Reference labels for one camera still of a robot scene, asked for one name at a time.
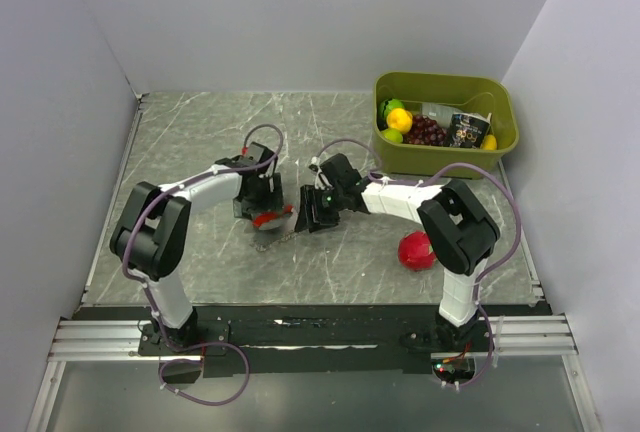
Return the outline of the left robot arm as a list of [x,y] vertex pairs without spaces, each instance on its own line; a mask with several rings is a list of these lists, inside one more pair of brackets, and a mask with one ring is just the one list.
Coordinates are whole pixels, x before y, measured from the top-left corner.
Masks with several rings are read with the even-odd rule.
[[233,215],[256,231],[281,227],[292,208],[284,204],[277,157],[253,142],[190,178],[160,186],[140,182],[132,189],[109,248],[124,275],[143,287],[154,330],[174,353],[191,351],[199,340],[197,312],[177,272],[191,215],[229,202]]

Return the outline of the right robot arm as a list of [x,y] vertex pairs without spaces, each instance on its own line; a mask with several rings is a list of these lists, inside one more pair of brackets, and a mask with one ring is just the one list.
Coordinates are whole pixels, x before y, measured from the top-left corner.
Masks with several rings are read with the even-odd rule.
[[294,231],[314,233],[339,224],[344,210],[405,219],[423,227],[444,284],[437,330],[439,343],[459,350],[472,337],[469,324],[477,316],[477,282],[500,238],[500,230],[463,181],[444,185],[363,177],[347,157],[336,154],[312,167],[316,182],[300,188]]

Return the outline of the green lime lower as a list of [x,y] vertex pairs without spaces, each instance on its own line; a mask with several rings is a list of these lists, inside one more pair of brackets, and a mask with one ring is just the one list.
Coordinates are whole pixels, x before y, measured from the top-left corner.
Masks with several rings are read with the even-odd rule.
[[389,142],[402,144],[404,141],[403,134],[397,129],[387,128],[381,134]]

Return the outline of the green lime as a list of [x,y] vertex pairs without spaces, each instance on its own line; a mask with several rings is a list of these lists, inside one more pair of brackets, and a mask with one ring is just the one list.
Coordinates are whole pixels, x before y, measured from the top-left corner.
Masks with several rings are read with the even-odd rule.
[[402,144],[404,141],[403,134],[397,129],[387,128],[381,134],[389,142]]
[[385,120],[388,114],[397,108],[405,108],[404,103],[401,100],[396,98],[383,100],[378,104],[378,115],[380,118]]

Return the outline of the yellow lemon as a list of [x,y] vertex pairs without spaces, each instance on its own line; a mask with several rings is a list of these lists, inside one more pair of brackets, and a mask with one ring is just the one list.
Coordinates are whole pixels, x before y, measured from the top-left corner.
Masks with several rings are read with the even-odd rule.
[[389,128],[407,134],[413,126],[413,115],[404,108],[394,108],[387,114],[386,123]]

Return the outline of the green lime upper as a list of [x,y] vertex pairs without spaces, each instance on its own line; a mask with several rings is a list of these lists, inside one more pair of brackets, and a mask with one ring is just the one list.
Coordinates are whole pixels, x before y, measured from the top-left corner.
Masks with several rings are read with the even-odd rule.
[[388,114],[397,108],[405,108],[404,103],[401,100],[396,98],[383,100],[378,104],[378,115],[380,118],[385,120]]

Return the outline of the red dragon fruit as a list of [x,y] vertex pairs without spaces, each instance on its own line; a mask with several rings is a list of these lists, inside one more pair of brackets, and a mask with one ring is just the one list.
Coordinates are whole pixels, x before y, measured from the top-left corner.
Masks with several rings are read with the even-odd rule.
[[423,231],[412,232],[400,240],[397,258],[411,271],[428,270],[437,260],[431,241]]

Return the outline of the dark red grape bunch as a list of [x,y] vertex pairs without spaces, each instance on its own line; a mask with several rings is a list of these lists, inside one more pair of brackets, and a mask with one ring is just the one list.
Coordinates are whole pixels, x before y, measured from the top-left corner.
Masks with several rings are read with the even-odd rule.
[[443,146],[446,129],[435,120],[414,115],[411,129],[403,135],[403,142],[410,145]]

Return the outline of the black drink carton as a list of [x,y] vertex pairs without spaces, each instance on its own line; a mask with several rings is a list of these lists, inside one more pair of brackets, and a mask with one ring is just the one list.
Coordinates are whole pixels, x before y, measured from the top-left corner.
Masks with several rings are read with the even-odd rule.
[[454,113],[444,140],[446,147],[479,149],[490,130],[490,121],[478,114]]

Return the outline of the small yellow fruit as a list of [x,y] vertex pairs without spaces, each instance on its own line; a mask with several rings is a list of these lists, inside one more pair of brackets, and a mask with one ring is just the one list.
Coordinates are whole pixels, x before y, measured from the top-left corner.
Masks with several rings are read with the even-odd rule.
[[485,136],[482,145],[482,150],[494,151],[498,149],[497,139],[494,135],[488,134]]

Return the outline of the olive green plastic bin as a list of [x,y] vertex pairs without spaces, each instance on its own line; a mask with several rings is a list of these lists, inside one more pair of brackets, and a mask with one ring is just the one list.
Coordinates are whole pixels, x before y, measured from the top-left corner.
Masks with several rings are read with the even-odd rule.
[[[390,174],[431,176],[454,162],[465,162],[492,171],[520,139],[519,128],[507,89],[498,81],[484,77],[392,71],[375,82],[373,106],[373,145]],[[379,127],[378,106],[398,99],[413,112],[431,102],[491,117],[491,132],[497,139],[495,150],[450,148],[394,143]]]

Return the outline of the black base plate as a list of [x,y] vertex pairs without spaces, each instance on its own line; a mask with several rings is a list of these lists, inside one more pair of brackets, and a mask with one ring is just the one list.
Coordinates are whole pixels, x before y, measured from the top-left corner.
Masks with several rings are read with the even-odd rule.
[[437,355],[484,353],[485,322],[455,328],[435,305],[211,306],[197,308],[195,349],[168,347],[155,325],[142,329],[138,353],[163,362],[185,358],[204,377],[266,373],[399,370],[429,374]]

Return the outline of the aluminium frame rail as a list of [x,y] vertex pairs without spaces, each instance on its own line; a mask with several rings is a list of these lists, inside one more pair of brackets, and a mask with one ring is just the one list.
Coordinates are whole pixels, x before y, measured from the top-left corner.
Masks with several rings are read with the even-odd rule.
[[[57,327],[48,359],[54,362],[168,359],[170,350],[143,352],[141,328],[127,321],[63,320]],[[576,355],[578,347],[564,316],[512,316],[490,319],[494,354],[509,356]]]

